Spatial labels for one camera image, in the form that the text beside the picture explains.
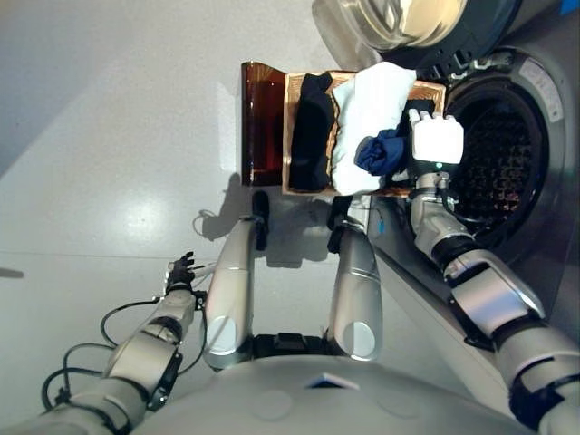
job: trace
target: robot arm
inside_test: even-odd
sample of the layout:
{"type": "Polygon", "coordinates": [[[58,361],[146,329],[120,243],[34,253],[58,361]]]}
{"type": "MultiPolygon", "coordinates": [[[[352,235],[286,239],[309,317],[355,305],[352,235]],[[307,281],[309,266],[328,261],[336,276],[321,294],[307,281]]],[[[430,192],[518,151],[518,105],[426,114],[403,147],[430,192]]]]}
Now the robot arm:
{"type": "MultiPolygon", "coordinates": [[[[414,121],[416,130],[422,121],[417,116],[414,121]]],[[[445,122],[449,128],[457,124],[453,119],[439,121],[445,122]]],[[[413,143],[413,157],[417,159],[418,154],[421,145],[413,143]]],[[[432,160],[419,166],[428,168],[429,164],[436,164],[434,169],[442,166],[432,160]]],[[[509,406],[517,419],[546,434],[577,430],[577,344],[547,324],[542,304],[532,290],[499,258],[478,246],[456,219],[448,195],[449,178],[447,172],[432,171],[417,180],[411,194],[416,247],[439,266],[453,287],[449,305],[466,332],[466,343],[496,353],[510,391],[509,406]]]]}
{"type": "Polygon", "coordinates": [[[191,281],[192,253],[169,265],[165,296],[155,312],[109,360],[94,385],[54,406],[37,419],[2,431],[3,435],[126,434],[145,411],[163,406],[183,360],[179,345],[202,309],[204,295],[191,281]]]}

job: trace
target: brown plastic panel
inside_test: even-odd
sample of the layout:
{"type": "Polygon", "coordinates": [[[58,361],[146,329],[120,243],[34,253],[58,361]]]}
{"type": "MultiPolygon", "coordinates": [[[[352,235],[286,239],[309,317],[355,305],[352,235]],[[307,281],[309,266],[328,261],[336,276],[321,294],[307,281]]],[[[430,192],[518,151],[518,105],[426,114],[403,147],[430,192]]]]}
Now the brown plastic panel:
{"type": "Polygon", "coordinates": [[[242,63],[242,184],[282,184],[285,73],[242,63]]]}

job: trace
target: washing machine drum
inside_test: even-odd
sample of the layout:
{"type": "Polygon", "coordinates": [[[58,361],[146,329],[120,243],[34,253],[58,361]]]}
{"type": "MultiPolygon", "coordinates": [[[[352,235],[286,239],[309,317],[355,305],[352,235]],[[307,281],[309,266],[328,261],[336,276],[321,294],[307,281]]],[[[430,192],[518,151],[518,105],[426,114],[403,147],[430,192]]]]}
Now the washing machine drum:
{"type": "Polygon", "coordinates": [[[546,125],[533,97],[508,77],[485,73],[449,94],[447,114],[465,131],[450,187],[456,211],[484,247],[507,241],[537,202],[546,175],[546,125]]]}

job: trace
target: laundry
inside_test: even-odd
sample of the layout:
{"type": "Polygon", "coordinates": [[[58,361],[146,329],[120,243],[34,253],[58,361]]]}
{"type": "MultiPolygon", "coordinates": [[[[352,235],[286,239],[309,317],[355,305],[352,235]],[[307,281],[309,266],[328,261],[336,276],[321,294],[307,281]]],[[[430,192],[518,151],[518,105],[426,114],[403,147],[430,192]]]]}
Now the laundry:
{"type": "Polygon", "coordinates": [[[388,176],[399,167],[405,138],[396,130],[381,130],[376,138],[365,140],[356,155],[356,166],[373,176],[388,176]]]}
{"type": "Polygon", "coordinates": [[[381,187],[380,176],[356,165],[357,150],[365,138],[397,128],[415,78],[413,70],[383,62],[356,73],[333,90],[340,114],[332,180],[340,195],[369,193],[381,187]]]}
{"type": "Polygon", "coordinates": [[[322,190],[329,184],[326,142],[334,124],[334,107],[324,91],[332,82],[328,72],[307,74],[302,82],[292,138],[289,185],[293,189],[322,190]]]}

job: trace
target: label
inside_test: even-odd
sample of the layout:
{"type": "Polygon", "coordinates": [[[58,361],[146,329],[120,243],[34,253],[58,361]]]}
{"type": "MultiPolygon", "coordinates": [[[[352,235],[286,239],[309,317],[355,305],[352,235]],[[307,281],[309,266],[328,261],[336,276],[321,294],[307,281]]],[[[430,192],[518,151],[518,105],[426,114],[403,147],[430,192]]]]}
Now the label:
{"type": "Polygon", "coordinates": [[[564,118],[564,108],[556,84],[544,68],[528,57],[519,69],[519,75],[532,83],[532,86],[540,94],[542,102],[546,105],[547,118],[550,122],[560,121],[564,118]]]}

